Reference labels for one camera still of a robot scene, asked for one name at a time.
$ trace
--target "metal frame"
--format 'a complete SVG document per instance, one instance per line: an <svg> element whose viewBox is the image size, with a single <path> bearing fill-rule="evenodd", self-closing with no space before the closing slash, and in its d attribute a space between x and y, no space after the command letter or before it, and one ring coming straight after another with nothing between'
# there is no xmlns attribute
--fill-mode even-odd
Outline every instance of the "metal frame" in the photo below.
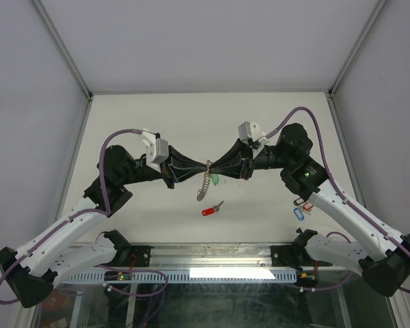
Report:
<svg viewBox="0 0 410 328"><path fill-rule="evenodd" d="M348 305L346 304L346 299L344 297L343 287L340 286L336 288L336 292L337 292L338 305L339 305L340 311L342 312L341 317L343 320L343 327L352 328L351 319L349 318Z"/></svg>
<svg viewBox="0 0 410 328"><path fill-rule="evenodd" d="M53 216L50 220L50 223L53 223L58 216L61 215L63 208L64 208L64 203L66 199L66 194L68 192L68 187L70 186L70 181L72 177L72 172L74 169L74 165L76 163L77 155L79 152L79 147L81 145L81 140L83 137L83 132L85 130L85 125L88 119L88 115L90 113L91 105L92 105L92 100L93 100L93 93L90 91L87 83L85 82L84 78L82 77L79 69L77 68L71 54L69 53L66 45L64 44L64 41L62 40L60 34L58 33L56 27L53 24L53 21L51 20L51 17L49 16L49 13L46 11L45 6L42 4L42 0L29 0L29 2L32 4L34 11L40 18L46 32L49 34L49 36L52 39L53 44L55 45L55 48L57 49L58 53L61 55L61 58L64 60L65 65L69 69L71 75L74 77L75 81L77 82L80 90L83 92L83 94L86 97L86 104L85 104L85 111L83 111L83 115L81 117L81 121L79 124L79 128L77 129L76 137L74 139L74 145L72 148L72 151L70 152L69 156L69 165L67 167L67 170L64 174L63 178L63 187L61 190L61 194L57 198L57 201L55 203L55 207L53 210ZM319 89L313 89L313 90L296 90L296 89L281 89L281 90L256 90L255 92L325 92L325 95L327 97L327 102L329 104L331 116L333 118L334 125L336 127L336 133L339 138L340 145L342 147L342 153L345 157L346 161L346 166L348 168L348 172L351 177L351 182L353 184L353 189L355 193L355 197L357 201L364 205L364 197L361 192L361 186L359 183L359 178L357 175L357 172L355 171L355 166L353 162L353 156L351 154L351 150L349 148L349 143L348 143L348 138L346 136L346 131L343 129L342 121L340 118L340 115L336 109L336 106L334 104L333 98L336 92L340 89L342 82L345 80L346 76L348 73L351 71L353 64L358 58L358 55L361 53L361 50L364 48L368 37L370 36L370 33L373 30L373 27L375 26L375 23L378 21L380 18L382 12L386 8L387 4L389 3L389 0L378 0L377 4L375 5L373 11L371 12L366 24L364 25L364 28L362 29L359 37L357 38L356 42L354 43L348 57L346 58L346 61L340 70L337 78L335 79L333 85L331 86L331 89L329 92L327 90L324 90L323 88ZM225 90L223 92L240 92L243 90ZM252 90L244 90L244 92L253 92ZM103 92L99 91L96 94L134 94L138 92ZM155 94L155 93L184 93L178 90L173 90L172 92L167 92L167 91L161 91L161 92L147 92L149 94ZM160 260L163 261L163 259L170 259L170 256L173 256L172 259L181 259L182 258L182 252L188 249L196 249L200 250L201 248L203 250L206 250L207 247L246 247L246 246L255 246L255 247L268 247L270 244L264 244L264 243L259 243L259 244L237 244L237 245L232 245L232 244L216 244L216 245L211 245L210 244L194 244L194 245L188 245L188 244L155 244L155 249L152 254L154 256L155 260ZM234 258L237 259L237 257L234 257L233 254L226 254L222 258L219 258L218 256L214 257L213 260L209 260L208 263L204 263L202 259L204 259L204 254L191 254L192 256L190 258L190 262L186 262L185 264L192 264L195 263L195 265L210 265L214 261L223 259L225 258L226 260L228 258ZM258 266L261 265L261 260L265 260L265 254L256 254L256 256L252 257L244 257L245 263L243 265L245 266ZM169 268L174 268L175 266L178 266L178 264L175 264L174 262L170 263L170 260L165 263ZM165 266L162 265L162 262L159 264L155 265L156 269L163 269ZM337 267L324 267L320 268L321 270L334 270L338 269ZM398 327L410 327L410 308L407 303L407 299L404 295L403 292L397 292L391 299L390 299L390 304L392 307L392 312L394 313L394 317L397 321ZM30 322L33 318L33 315L36 313L35 307L30 308L30 309L24 309L21 307L20 304L17 304L14 313L12 315L11 321L10 321L10 326L11 328L15 327L21 327L21 328L27 328L30 327Z"/></svg>
<svg viewBox="0 0 410 328"><path fill-rule="evenodd" d="M63 59L65 65L67 66L68 70L70 71L71 75L75 79L77 85L85 94L85 97L89 100L92 96L90 89L88 89L87 83L84 81L81 72L77 68L73 58L70 55L64 41L62 40L60 34L56 30L53 21L49 13L47 12L45 6L42 4L41 0L29 0L33 6L33 10L38 15L41 20L41 23L44 25L44 28L48 35L50 36L57 52L60 54L61 58Z"/></svg>
<svg viewBox="0 0 410 328"><path fill-rule="evenodd" d="M357 60L358 55L361 53L361 50L363 50L366 44L366 41L368 40L369 35L372 32L373 27L379 20L383 10L385 9L386 5L389 2L390 0L378 0L374 9L370 13L369 18L366 21L366 24L363 26L362 31L358 35L357 40L355 41L353 47L351 48L351 52L346 58L346 61L344 65L342 66L342 69L340 70L339 75L337 76L336 80L334 81L331 87L331 91L329 93L331 94L332 98L334 98L334 95L339 90L340 86L342 85L342 82L345 80L349 71L353 67L353 64Z"/></svg>

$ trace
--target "metal bar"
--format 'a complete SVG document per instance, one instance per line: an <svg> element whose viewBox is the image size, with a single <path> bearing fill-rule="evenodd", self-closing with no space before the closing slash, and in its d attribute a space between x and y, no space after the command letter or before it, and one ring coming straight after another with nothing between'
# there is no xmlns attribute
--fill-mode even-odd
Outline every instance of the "metal bar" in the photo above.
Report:
<svg viewBox="0 0 410 328"><path fill-rule="evenodd" d="M74 243L73 247L87 246L90 243ZM274 245L289 245L291 243L133 243L131 245L150 245L154 251L159 249L214 249L214 248L265 248Z"/></svg>
<svg viewBox="0 0 410 328"><path fill-rule="evenodd" d="M366 40L369 38L370 32L373 30L375 23L381 16L386 5L389 3L389 0L378 0L377 4L375 5L374 9L370 13L366 24L364 25L362 31L358 35L357 40L355 41L351 52L349 53L348 57L346 58L345 63L343 64L342 69L339 72L336 80L334 81L333 85L331 86L331 97L334 98L334 95L339 90L343 80L346 78L347 74L349 73L350 69L352 68L355 60L358 58L361 50L364 48L366 44Z"/></svg>
<svg viewBox="0 0 410 328"><path fill-rule="evenodd" d="M246 93L252 94L257 92L328 92L326 87L307 87L307 88L258 88L253 90L252 88L243 89L243 88L234 88L234 89L226 89L226 90L219 90L219 89L207 89L207 90L153 90L153 91L145 91L145 90L127 90L127 91L93 91L92 94L95 96L117 96L119 94L230 94L230 93Z"/></svg>
<svg viewBox="0 0 410 328"><path fill-rule="evenodd" d="M82 292L77 292L76 297L74 298L74 306L73 306L73 313L71 315L71 321L70 321L70 328L77 328L77 324L79 321L79 316L81 313L81 304L82 304L82 298L83 298L83 293Z"/></svg>
<svg viewBox="0 0 410 328"><path fill-rule="evenodd" d="M351 319L349 318L348 306L346 305L346 299L344 297L343 287L336 288L340 311L342 313L342 319L344 328L352 328Z"/></svg>
<svg viewBox="0 0 410 328"><path fill-rule="evenodd" d="M388 299L398 328L410 328L410 305L404 292L398 291Z"/></svg>
<svg viewBox="0 0 410 328"><path fill-rule="evenodd" d="M79 153L79 148L81 147L83 133L87 125L92 103L93 97L91 97L89 100L86 100L85 102L85 109L83 110L82 116L79 119L79 127L77 129L76 135L74 136L73 147L67 161L68 165L62 179L61 193L57 198L55 206L53 207L53 215L51 217L51 220L49 221L49 224L52 224L62 216L62 210L64 209L64 204L67 198L68 187L71 183L74 166L76 165L77 155Z"/></svg>
<svg viewBox="0 0 410 328"><path fill-rule="evenodd" d="M335 291L331 293L331 301L333 303L333 311L337 321L337 328L346 328L344 326L342 310L340 309L339 296Z"/></svg>
<svg viewBox="0 0 410 328"><path fill-rule="evenodd" d="M336 133L339 139L340 147L342 148L342 153L344 156L344 160L346 163L346 168L348 169L349 177L351 179L351 184L353 186L355 199L363 206L366 205L363 197L363 193L361 192L361 185L357 175L357 171L355 170L355 165L353 161L353 156L351 154L351 149L349 148L348 137L346 136L346 131L343 128L342 119L337 112L336 105L334 103L334 99L330 97L329 94L325 94L327 97L327 102L329 106L329 111L331 112L331 116L333 118L334 127L336 128Z"/></svg>
<svg viewBox="0 0 410 328"><path fill-rule="evenodd" d="M25 309L20 303L16 304L9 328L27 328L31 326L36 306Z"/></svg>
<svg viewBox="0 0 410 328"><path fill-rule="evenodd" d="M361 185L359 182L359 178L355 170L355 165L354 165L353 158L352 158L353 156L349 148L348 138L346 137L346 132L343 128L340 114L336 109L334 99L331 98L329 94L325 94L325 96L327 97L327 102L329 105L331 116L333 118L333 123L334 123L334 126L336 127L336 132L338 134L340 147L342 148L342 152L345 157L346 166L348 168L348 173L349 173L351 183L354 189L355 198L361 205L366 206L363 193L361 192ZM387 302L390 302L392 311L394 313L394 320L396 321L398 328L402 328L402 327L410 328L410 306L407 302L407 298L404 292L401 292L401 291L396 292L393 297L390 297L387 300Z"/></svg>
<svg viewBox="0 0 410 328"><path fill-rule="evenodd" d="M75 79L77 85L79 86L85 97L87 99L90 99L90 89L88 88L88 85L83 79L81 72L77 68L70 52L68 51L66 45L64 44L64 41L62 40L55 25L53 24L53 21L45 6L42 4L41 0L29 0L29 2L32 4L36 14L39 16L41 23L44 25L46 32L50 36L53 44L55 45L58 53L61 55L61 58L63 59L65 65Z"/></svg>
<svg viewBox="0 0 410 328"><path fill-rule="evenodd" d="M131 289L129 290L129 292L131 294L136 294L137 293L137 287L138 287L138 284L131 284ZM136 298L137 297L135 297L135 296L130 296L129 297L128 312L126 313L126 326L129 325L134 320L135 300L136 300Z"/></svg>

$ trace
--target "cable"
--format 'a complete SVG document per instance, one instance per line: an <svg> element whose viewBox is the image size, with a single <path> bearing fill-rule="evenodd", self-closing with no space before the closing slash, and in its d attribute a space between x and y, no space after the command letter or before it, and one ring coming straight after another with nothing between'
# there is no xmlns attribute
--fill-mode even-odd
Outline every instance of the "cable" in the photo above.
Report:
<svg viewBox="0 0 410 328"><path fill-rule="evenodd" d="M132 270L132 268L134 267L135 263L137 263L137 256L135 254L131 254L131 256L129 256L130 258L134 258L134 262L132 262L131 266L129 267L129 270Z"/></svg>
<svg viewBox="0 0 410 328"><path fill-rule="evenodd" d="M108 287L112 288L112 290L115 290L116 292L119 292L120 294L123 294L123 295L128 295L128 296L133 296L133 297L151 297L151 296L154 296L154 295L158 295L169 284L169 278L163 272L158 271L158 270L150 270L150 269L147 269L147 270L122 270L122 269L116 269L116 268L113 268L111 266L107 266L107 265L103 265L103 264L96 265L96 267L106 269L106 270L110 270L110 271L117 271L117 272L121 271L122 273L124 273L124 272L126 272L126 273L156 273L156 274L162 276L165 280L165 283L163 284L163 286L160 289L158 289L156 292L151 292L149 294L134 294L134 293L130 293L130 292L124 292L123 290L117 289L116 287L114 287L110 284L104 283L104 286L108 286Z"/></svg>
<svg viewBox="0 0 410 328"><path fill-rule="evenodd" d="M165 293L164 293L164 290L163 290L163 292L161 293L161 300L160 300L160 302L159 302L159 305L158 305L158 307L156 308L156 310L152 313L152 315L151 316L149 316L149 317L147 317L145 320L145 323L144 323L144 328L146 328L146 325L147 325L147 323L149 322L149 320L151 319L151 318L153 318L154 316L156 316L157 314L158 314L158 312L159 312L159 310L163 307L163 304L164 304L164 299L165 299Z"/></svg>
<svg viewBox="0 0 410 328"><path fill-rule="evenodd" d="M278 125L277 128L273 129L270 133L268 133L266 135L266 138L270 139L270 138L274 137L284 127L284 125L287 123L287 121L289 121L289 119L298 111L304 111L304 112L308 113L308 115L313 120L314 127L316 128L316 134L317 134L317 137L318 137L318 140L319 140L320 156L322 157L322 162L323 162L323 165L325 166L325 171L327 172L328 179L331 182L331 185L333 186L336 193L339 195L339 197L342 198L342 200L345 200L346 196L343 194L343 192L340 190L340 188L338 187L338 185L334 181L333 174L331 173L331 170L329 169L327 159L326 159L326 156L325 156L325 149L324 149L324 146L323 146L322 136L320 134L319 124L318 124L317 119L314 117L314 114L311 110L309 110L307 107L296 107L296 108L294 108L286 116L286 118L284 118L284 120L281 122L281 124ZM395 246L397 246L397 248L399 248L410 259L410 252L404 246L402 246L396 239L390 237L389 234L387 233L387 231L385 231L380 225L378 225L374 220L372 220L365 212L360 210L356 205L354 205L354 203L352 203L350 201L348 201L346 204L349 205L361 217L363 217L363 219L365 219L367 222L369 222L370 225L373 226L375 229L377 229L384 237L388 236L387 239L389 241L391 241ZM410 294L409 289L406 289L406 288L403 288L403 287L400 287L399 289L403 292L408 292Z"/></svg>
<svg viewBox="0 0 410 328"><path fill-rule="evenodd" d="M349 238L348 238L345 234L343 234L343 233L341 233L341 232L338 232L338 231L331 231L331 232L329 232L329 233L326 235L326 237L328 238L328 237L330 237L332 234L338 234L338 235L342 236L343 238L345 238L348 243L351 243L351 240L349 240ZM333 289L336 289L336 288L338 288L338 287L341 287L342 285L344 285L345 283L348 282L348 280L351 278L352 274L353 274L353 273L352 273L351 271L349 271L348 274L346 275L346 277L345 277L341 282L339 282L338 284L329 286L329 287L308 288L308 287L299 287L299 286L288 285L288 284L280 284L280 285L282 285L282 286L287 286L287 287L291 287L291 288L297 288L297 289L299 289L299 290L302 289L302 290L307 291L307 292L314 292L314 291L316 291L316 292L324 292L324 291L333 290Z"/></svg>
<svg viewBox="0 0 410 328"><path fill-rule="evenodd" d="M85 210L80 210L79 212L75 213L74 215L71 215L68 219L64 220L61 222L59 225L54 227L49 233L46 234L43 238L41 238L40 241L38 241L31 249L27 251L27 255L22 255L18 260L16 260L14 263L12 263L9 268L4 272L4 274L0 277L0 287L2 283L5 281L6 277L10 274L12 270L15 269L17 265L19 265L25 258L28 256L31 256L32 253L39 248L42 244L44 244L52 235L54 235L57 231L59 231L62 227L64 227L67 223L71 223L76 217L79 215L85 214L85 213L99 213L102 215L106 215L107 217L111 214L111 207L109 205L109 198L108 198L108 192L107 192L107 186L105 182L105 171L104 171L104 162L105 162L105 151L107 149L107 146L109 142L116 136L122 135L125 133L134 133L136 135L140 135L143 131L138 130L136 128L131 128L131 129L125 129L125 130L120 130L112 135L108 136L108 138L105 140L105 142L102 145L102 148L100 149L100 156L99 156L99 178L100 178L100 185L102 189L102 195L103 195L103 202L105 203L105 208L106 211L103 210L97 210L95 208L88 208ZM14 304L18 302L18 299L13 299L11 301L3 301L0 299L0 305L9 305L9 304Z"/></svg>
<svg viewBox="0 0 410 328"><path fill-rule="evenodd" d="M106 234L108 231L102 231L100 234L97 235L96 240L98 239L98 237L102 236L102 234Z"/></svg>

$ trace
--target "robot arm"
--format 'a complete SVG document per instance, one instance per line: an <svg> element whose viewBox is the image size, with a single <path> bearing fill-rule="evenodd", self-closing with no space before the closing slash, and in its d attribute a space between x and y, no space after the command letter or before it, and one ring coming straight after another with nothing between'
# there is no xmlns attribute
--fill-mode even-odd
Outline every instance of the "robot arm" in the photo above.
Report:
<svg viewBox="0 0 410 328"><path fill-rule="evenodd" d="M68 213L27 244L0 251L1 272L23 307L38 304L54 287L84 269L98 264L115 266L129 256L131 246L117 230L104 233L85 247L69 248L88 230L109 220L133 196L125 185L161 179L173 189L174 183L206 171L205 164L177 152L158 133L141 131L140 138L146 153L139 159L121 146L103 148L103 183L100 177L95 179Z"/></svg>
<svg viewBox="0 0 410 328"><path fill-rule="evenodd" d="M301 231L292 243L295 254L307 254L314 260L352 270L385 296L392 296L410 275L410 258L401 249L410 252L410 234L403 236L377 219L331 180L327 170L310 157L313 143L302 125L285 126L276 145L268 146L269 140L259 125L246 122L239 127L240 139L209 168L179 153L158 133L140 132L146 145L145 154L134 159L121 146L111 146L106 151L103 148L101 176L85 190L70 212L26 245L0 251L3 278L23 307L38 304L59 283L83 269L101 263L115 266L124 261L130 244L116 230L88 246L79 249L69 246L109 219L132 197L125 185L161 179L173 189L175 183L207 171L248 180L256 169L282 169L281 178L292 193L323 210L356 240L349 244L313 230ZM382 226L386 235L371 225L368 218ZM47 243L34 249L34 245L47 237Z"/></svg>
<svg viewBox="0 0 410 328"><path fill-rule="evenodd" d="M305 252L313 260L340 265L361 275L378 293L392 296L410 275L410 258L397 246L410 252L410 234L389 227L331 180L310 157L313 143L302 125L285 126L275 146L266 146L269 140L257 123L245 122L238 130L240 139L210 166L210 173L247 180L256 169L282 168L281 178L292 193L328 214L356 240L345 243L306 230L292 243L294 254Z"/></svg>

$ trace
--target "purple cable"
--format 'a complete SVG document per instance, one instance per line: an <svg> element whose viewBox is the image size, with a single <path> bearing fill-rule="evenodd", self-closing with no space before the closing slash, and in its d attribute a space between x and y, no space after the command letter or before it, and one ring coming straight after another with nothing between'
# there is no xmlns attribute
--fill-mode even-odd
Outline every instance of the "purple cable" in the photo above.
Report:
<svg viewBox="0 0 410 328"><path fill-rule="evenodd" d="M165 288L169 284L169 278L163 272L158 271L158 270L150 270L150 269L149 270L135 270L135 269L134 270L123 270L123 269L116 269L116 268L113 268L111 266L106 266L106 265L103 265L103 264L96 265L96 267L106 269L106 270L110 270L110 271L121 271L123 273L124 272L128 272L128 273L140 273L140 272L142 272L142 273L156 273L158 275L161 275L165 280L165 283L163 284L163 286L160 289L158 289L156 292L151 292L149 294L133 294L133 293L130 293L130 292L124 292L123 290L117 289L116 287L107 284L113 290L115 290L116 292L119 292L120 294L123 294L123 295L128 295L128 296L133 296L133 297L151 297L151 296L154 296L154 295L158 295L160 292L165 290Z"/></svg>
<svg viewBox="0 0 410 328"><path fill-rule="evenodd" d="M164 290L163 290L163 292L162 292L162 294L161 294L161 300L160 300L160 302L159 302L159 305L158 305L158 307L156 308L156 310L152 313L152 315L150 315L149 317L145 317L144 318L144 324L143 324L143 326L147 323L147 322L149 322L149 320L151 319L151 318L153 318L154 316L156 316L157 314L158 314L158 312L159 312L159 310L161 310L161 308L163 307L163 304L164 304L164 298L165 298L165 293L164 293Z"/></svg>
<svg viewBox="0 0 410 328"><path fill-rule="evenodd" d="M65 220L63 222L61 222L58 226L56 226L55 228L53 228L48 234L46 234L43 238L41 238L40 241L38 241L31 249L29 249L27 251L28 254L32 254L35 250L37 250L37 248L39 248L39 246L41 246L42 244L44 244L52 235L54 235L54 233L56 233L58 230L60 230L62 227L64 227L68 222L71 222L73 219L75 219L76 217L78 217L79 215L85 214L85 213L100 213L102 215L106 215L109 216L111 214L111 207L109 205L109 198L108 198L108 192L107 192L107 186L105 183L105 171L104 171L104 162L105 162L105 151L107 149L108 143L116 136L118 135L122 135L125 133L134 133L136 135L140 135L143 131L136 129L136 128L131 128L131 129L125 129L125 130L120 130L117 131L115 133L113 133L112 135L110 135L105 142L102 145L102 149L100 149L100 156L99 156L99 176L100 176L100 185L101 185L101 189L102 189L102 195L103 195L103 201L105 203L105 208L106 211L103 210L97 210L97 209L93 209L93 208L88 208L85 210L80 210L79 212L75 213L74 215L70 216L69 220ZM5 271L5 273L0 277L0 287L2 285L2 283L5 281L6 277L9 275L9 273L15 269L15 267L17 265L19 265L25 258L27 257L27 255L22 255L18 260L16 260L14 263L12 263L9 268ZM14 304L18 302L18 299L13 299L11 301L3 301L0 299L0 305L9 305L9 304Z"/></svg>
<svg viewBox="0 0 410 328"><path fill-rule="evenodd" d="M281 122L281 124L273 129L269 134L266 135L267 139L272 138L273 136L275 136L283 127L284 125L287 123L287 121L298 111L305 111L306 113L308 113L308 115L310 115L310 117L313 120L314 123L314 127L316 128L316 134L319 140L319 146L320 146L320 156L322 157L322 162L323 165L325 166L325 171L327 172L329 181L331 182L331 185L333 186L334 190L336 191L336 193L340 196L340 198L342 198L342 200L346 199L346 196L342 193L342 191L340 190L340 188L338 187L338 185L336 184L336 182L334 181L333 178L333 174L331 173L328 163L327 163L327 159L325 156L325 149L323 147L323 141L322 141L322 136L320 135L320 128L319 128L319 124L317 122L317 119L314 117L314 114L312 111L310 111L307 107L296 107L295 109L293 109L287 116L286 118L284 118L284 120ZM354 205L352 202L348 201L347 204L355 211L357 212L359 215L361 215L361 217L363 217L367 222L370 223L371 226L373 226L375 229L377 229L383 236L387 236L388 233L387 231L385 231L381 226L379 226L374 220L372 220L369 216L367 216L367 214L365 212L363 212L362 210L360 210L358 207L356 207L356 205ZM395 246L397 246L397 248L399 248L402 252L404 252L404 254L407 255L407 257L410 259L410 252L404 247L402 246L398 241L396 241L394 238L389 237L388 238L389 241L391 241ZM401 291L403 292L408 292L410 294L410 290L400 287L399 288Z"/></svg>
<svg viewBox="0 0 410 328"><path fill-rule="evenodd" d="M137 128L127 128L124 130L120 130L117 132L114 132L112 135L110 135L105 142L102 145L102 149L100 150L100 156L98 159L98 173L100 176L100 186L102 189L102 195L103 195L103 202L105 203L105 208L106 208L106 216L108 217L111 214L111 206L109 205L109 198L108 198L108 192L107 192L107 185L105 182L105 150L107 149L107 146L109 142L117 137L118 135L123 135L125 133L134 133L136 135L140 135L143 133L142 130L139 130Z"/></svg>
<svg viewBox="0 0 410 328"><path fill-rule="evenodd" d="M332 234L338 234L338 235L342 236L343 238L345 238L348 243L351 243L351 241L349 240L349 238L345 234L343 234L341 232L338 232L338 231L329 232L327 234L327 238L330 237ZM333 290L333 289L336 289L338 287L341 287L342 285L344 285L345 283L348 282L348 280L351 278L352 275L353 275L353 273L351 271L349 271L348 274L346 275L346 277L341 282L339 282L338 284L335 284L335 285L332 285L332 286L329 286L329 287L315 288L314 291L324 292L324 291L327 291L327 290ZM291 288L301 289L301 287L298 287L298 286L295 286L295 285L286 285L286 284L282 284L282 285L287 286L287 287L291 287ZM308 291L308 292L312 291L312 289L308 288L308 287L302 287L302 290L305 290L305 291Z"/></svg>

